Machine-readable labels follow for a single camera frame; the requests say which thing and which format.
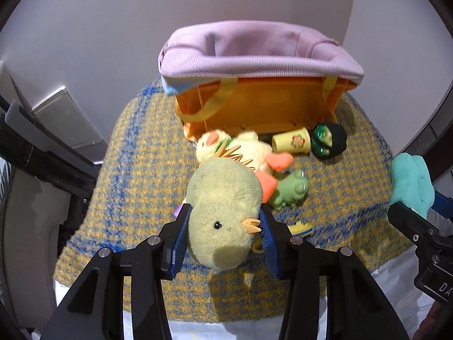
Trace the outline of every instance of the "ribbed pink fabric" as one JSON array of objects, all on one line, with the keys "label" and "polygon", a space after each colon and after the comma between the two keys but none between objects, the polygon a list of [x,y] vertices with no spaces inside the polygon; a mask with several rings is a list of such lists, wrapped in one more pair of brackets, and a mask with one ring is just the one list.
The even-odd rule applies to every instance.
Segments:
[{"label": "ribbed pink fabric", "polygon": [[259,21],[178,29],[159,54],[159,71],[167,82],[190,77],[325,76],[360,82],[364,76],[337,41],[315,29]]}]

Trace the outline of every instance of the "gray wall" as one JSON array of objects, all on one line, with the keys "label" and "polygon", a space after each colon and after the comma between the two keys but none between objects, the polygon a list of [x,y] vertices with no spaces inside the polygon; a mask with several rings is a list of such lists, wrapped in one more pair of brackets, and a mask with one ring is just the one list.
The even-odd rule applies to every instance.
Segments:
[{"label": "gray wall", "polygon": [[65,86],[107,141],[126,103],[158,76],[177,28],[227,19],[312,26],[343,41],[352,0],[23,0],[0,59],[32,107]]},{"label": "gray wall", "polygon": [[450,88],[452,38],[428,0],[354,0],[344,46],[365,69],[351,94],[400,152]]}]

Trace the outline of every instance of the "plaid blanket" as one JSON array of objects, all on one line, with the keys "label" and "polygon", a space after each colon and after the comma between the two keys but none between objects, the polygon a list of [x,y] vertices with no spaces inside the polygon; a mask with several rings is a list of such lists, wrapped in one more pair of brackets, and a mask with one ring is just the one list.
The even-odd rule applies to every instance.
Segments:
[{"label": "plaid blanket", "polygon": [[[329,161],[296,157],[293,167],[302,168],[311,183],[308,198],[275,217],[287,224],[312,223],[313,244],[330,250],[350,246],[374,270],[410,246],[386,218],[392,155],[350,95],[343,95],[335,112],[348,134],[346,151]],[[156,81],[119,117],[87,217],[64,248],[55,280],[70,286],[100,247],[130,249],[159,233],[174,219],[196,168],[174,98]],[[262,255],[250,253],[239,267],[223,272],[187,255],[181,273],[164,281],[163,290],[170,320],[224,322],[282,314],[288,283],[273,279]],[[129,311],[130,292],[125,280]]]}]

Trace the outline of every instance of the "metal pin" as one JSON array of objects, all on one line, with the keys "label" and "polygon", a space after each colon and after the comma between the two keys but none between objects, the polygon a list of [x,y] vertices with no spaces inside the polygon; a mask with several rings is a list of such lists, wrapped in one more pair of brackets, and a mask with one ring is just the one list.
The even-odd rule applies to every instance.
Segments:
[{"label": "metal pin", "polygon": [[148,238],[149,245],[157,245],[159,243],[160,243],[160,237],[158,237],[157,235],[153,235]]},{"label": "metal pin", "polygon": [[289,241],[291,244],[294,244],[294,245],[301,245],[304,242],[303,238],[301,238],[297,235],[293,235],[291,238],[289,238]]},{"label": "metal pin", "polygon": [[102,257],[102,258],[107,257],[110,254],[110,249],[101,248],[101,249],[99,249],[99,252],[97,254],[99,254],[99,257]]},{"label": "metal pin", "polygon": [[352,249],[348,246],[343,246],[340,248],[340,253],[343,254],[346,257],[352,256]]}]

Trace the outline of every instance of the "orange plush foot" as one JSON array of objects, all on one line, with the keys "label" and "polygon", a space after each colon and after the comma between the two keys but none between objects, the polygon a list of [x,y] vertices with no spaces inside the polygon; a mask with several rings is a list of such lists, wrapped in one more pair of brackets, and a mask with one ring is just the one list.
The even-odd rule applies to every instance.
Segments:
[{"label": "orange plush foot", "polygon": [[282,172],[289,168],[294,161],[294,157],[288,152],[269,153],[266,155],[265,161],[271,169]]},{"label": "orange plush foot", "polygon": [[255,170],[255,175],[260,180],[263,188],[263,203],[266,203],[277,189],[278,181],[272,175],[261,170]]}]

